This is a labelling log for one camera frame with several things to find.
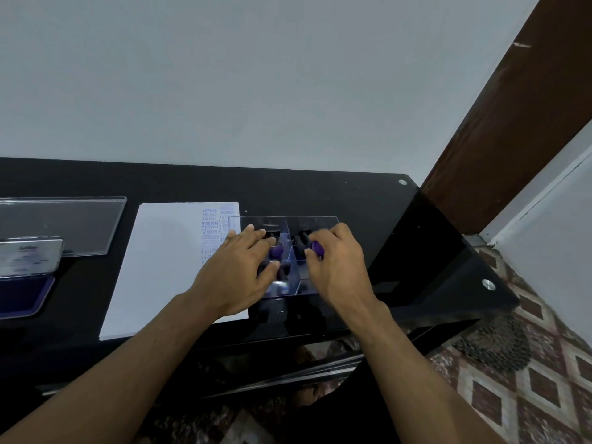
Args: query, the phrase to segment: purple stamp handle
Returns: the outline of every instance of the purple stamp handle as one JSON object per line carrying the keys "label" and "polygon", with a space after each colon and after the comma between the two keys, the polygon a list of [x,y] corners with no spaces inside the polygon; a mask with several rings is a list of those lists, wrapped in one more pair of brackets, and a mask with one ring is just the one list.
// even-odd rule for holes
{"label": "purple stamp handle", "polygon": [[318,241],[312,241],[310,243],[310,249],[315,251],[315,253],[319,257],[322,257],[323,255],[325,255],[325,250],[323,249],[323,247],[321,246],[321,244]]}
{"label": "purple stamp handle", "polygon": [[279,260],[282,258],[283,254],[284,254],[284,246],[282,246],[282,245],[273,246],[269,250],[269,258],[270,259]]}

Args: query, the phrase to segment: left hand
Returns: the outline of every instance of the left hand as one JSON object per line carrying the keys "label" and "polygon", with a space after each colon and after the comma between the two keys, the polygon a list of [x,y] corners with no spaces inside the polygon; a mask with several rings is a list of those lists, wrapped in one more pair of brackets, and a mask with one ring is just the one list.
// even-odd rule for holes
{"label": "left hand", "polygon": [[263,297],[275,280],[279,262],[272,261],[257,276],[257,268],[264,260],[275,238],[265,240],[263,229],[249,224],[240,234],[229,232],[218,250],[199,270],[193,285],[183,296],[197,301],[196,307],[205,309],[214,320],[238,313]]}

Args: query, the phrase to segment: black glass table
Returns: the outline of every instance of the black glass table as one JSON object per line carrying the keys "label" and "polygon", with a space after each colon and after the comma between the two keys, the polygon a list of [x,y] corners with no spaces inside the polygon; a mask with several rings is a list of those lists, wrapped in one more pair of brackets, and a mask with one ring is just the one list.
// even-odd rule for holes
{"label": "black glass table", "polygon": [[[376,295],[424,354],[518,305],[406,175],[0,158],[0,196],[128,199],[107,255],[63,259],[38,314],[0,321],[4,381],[71,380],[121,345],[123,339],[100,342],[98,335],[143,202],[238,201],[242,216],[337,216],[364,248]],[[193,354],[254,352],[348,333],[318,295],[263,299],[248,320],[212,325]]]}

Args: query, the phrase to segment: forearm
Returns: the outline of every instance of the forearm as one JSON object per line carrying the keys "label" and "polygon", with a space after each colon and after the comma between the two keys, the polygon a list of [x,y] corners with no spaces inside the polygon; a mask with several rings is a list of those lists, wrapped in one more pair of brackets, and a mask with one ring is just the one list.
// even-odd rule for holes
{"label": "forearm", "polygon": [[0,443],[125,443],[215,319],[175,297],[145,328],[0,437]]}
{"label": "forearm", "polygon": [[502,443],[376,302],[350,315],[403,444]]}

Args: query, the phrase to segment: acrylic compartment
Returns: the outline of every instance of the acrylic compartment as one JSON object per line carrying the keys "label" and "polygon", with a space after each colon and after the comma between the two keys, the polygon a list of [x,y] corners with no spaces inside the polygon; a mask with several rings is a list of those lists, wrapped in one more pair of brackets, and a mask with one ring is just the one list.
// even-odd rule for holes
{"label": "acrylic compartment", "polygon": [[265,229],[266,237],[276,238],[277,246],[282,247],[281,253],[272,248],[258,272],[271,261],[279,261],[277,280],[269,286],[265,297],[283,297],[318,293],[308,277],[304,249],[310,246],[308,236],[312,232],[330,229],[338,222],[336,216],[231,216],[228,226],[239,232],[253,224],[256,230]]}

